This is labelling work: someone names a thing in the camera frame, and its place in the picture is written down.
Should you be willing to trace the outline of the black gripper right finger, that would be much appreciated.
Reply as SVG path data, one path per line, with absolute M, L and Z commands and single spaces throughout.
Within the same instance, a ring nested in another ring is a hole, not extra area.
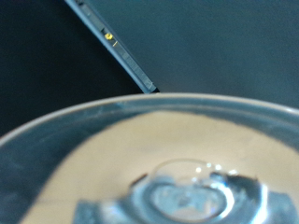
M 267 215 L 267 224 L 298 224 L 298 212 L 286 193 L 269 193 Z

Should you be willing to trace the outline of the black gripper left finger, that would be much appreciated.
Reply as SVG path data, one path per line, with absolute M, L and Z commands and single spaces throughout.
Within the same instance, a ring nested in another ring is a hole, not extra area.
M 74 213 L 74 224 L 133 224 L 133 221 L 118 203 L 79 201 Z

